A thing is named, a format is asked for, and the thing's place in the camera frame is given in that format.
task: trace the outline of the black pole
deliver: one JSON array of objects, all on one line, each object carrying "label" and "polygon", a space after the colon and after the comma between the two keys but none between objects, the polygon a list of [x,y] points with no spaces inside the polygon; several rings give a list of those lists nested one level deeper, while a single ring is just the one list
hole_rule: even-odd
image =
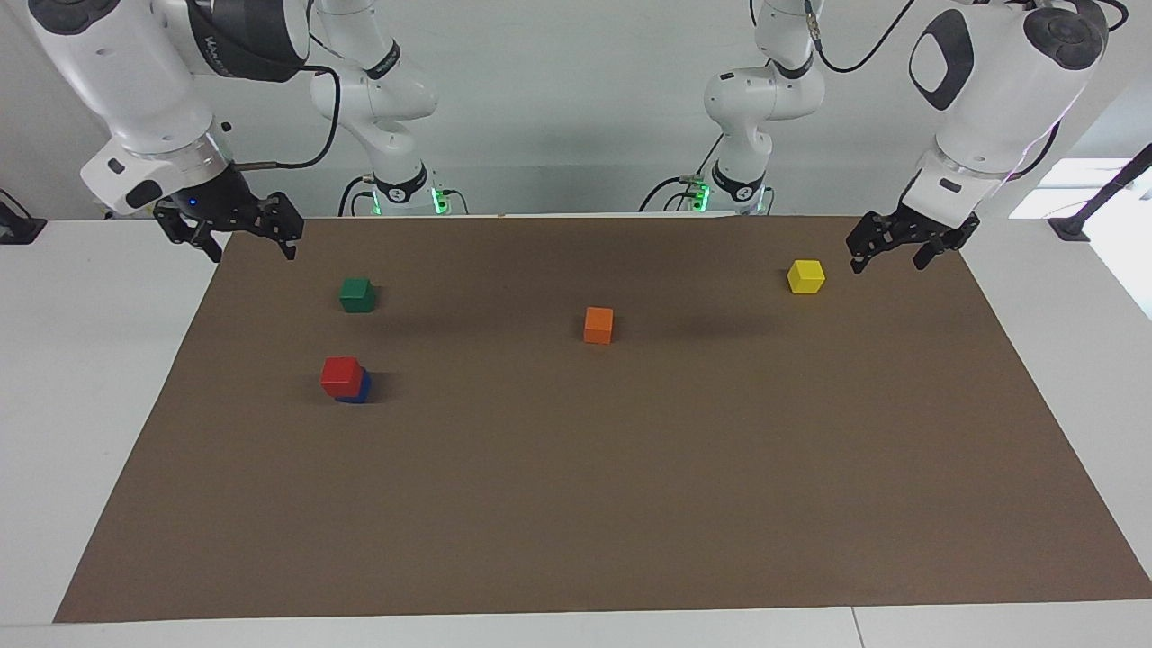
[{"label": "black pole", "polygon": [[1120,169],[1116,174],[1100,191],[1092,196],[1092,199],[1087,202],[1076,216],[1070,216],[1068,218],[1049,218],[1048,225],[1064,241],[1081,241],[1087,242],[1090,239],[1084,234],[1084,224],[1087,219],[1092,218],[1096,212],[1100,211],[1113,196],[1120,193],[1121,189],[1134,182],[1140,175],[1144,175],[1150,167],[1152,167],[1152,144],[1144,146],[1144,150],[1132,158],[1132,161],[1124,165],[1124,168]]},{"label": "black pole", "polygon": [[0,201],[0,227],[8,229],[0,234],[0,246],[26,246],[40,235],[48,221],[43,218],[23,218]]}]

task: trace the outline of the table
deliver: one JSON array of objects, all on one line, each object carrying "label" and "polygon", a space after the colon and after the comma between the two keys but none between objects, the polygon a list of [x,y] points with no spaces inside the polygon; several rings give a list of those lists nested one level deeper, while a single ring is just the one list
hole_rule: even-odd
[{"label": "table", "polygon": [[[1044,223],[986,223],[964,256],[1152,571],[1152,322]],[[0,646],[1152,643],[1149,601],[46,627],[212,271],[151,223],[53,223],[0,249]]]}]

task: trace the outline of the yellow cube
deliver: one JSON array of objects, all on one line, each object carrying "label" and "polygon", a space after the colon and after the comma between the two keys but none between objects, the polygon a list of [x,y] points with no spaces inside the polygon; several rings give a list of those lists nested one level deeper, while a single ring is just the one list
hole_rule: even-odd
[{"label": "yellow cube", "polygon": [[824,286],[824,266],[818,261],[796,261],[788,271],[788,285],[797,295],[819,293]]}]

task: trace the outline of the brown table surface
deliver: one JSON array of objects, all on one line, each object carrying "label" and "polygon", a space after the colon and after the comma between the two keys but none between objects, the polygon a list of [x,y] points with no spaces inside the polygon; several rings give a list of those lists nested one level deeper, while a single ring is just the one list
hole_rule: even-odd
[{"label": "brown table surface", "polygon": [[56,620],[1152,597],[961,257],[857,277],[851,225],[235,236]]}]

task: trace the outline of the green cube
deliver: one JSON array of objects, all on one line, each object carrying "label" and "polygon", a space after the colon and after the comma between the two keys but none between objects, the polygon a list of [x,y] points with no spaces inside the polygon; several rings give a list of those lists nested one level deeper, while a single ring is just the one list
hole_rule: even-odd
[{"label": "green cube", "polygon": [[376,288],[362,277],[344,279],[340,287],[340,306],[344,312],[372,312],[376,308]]}]

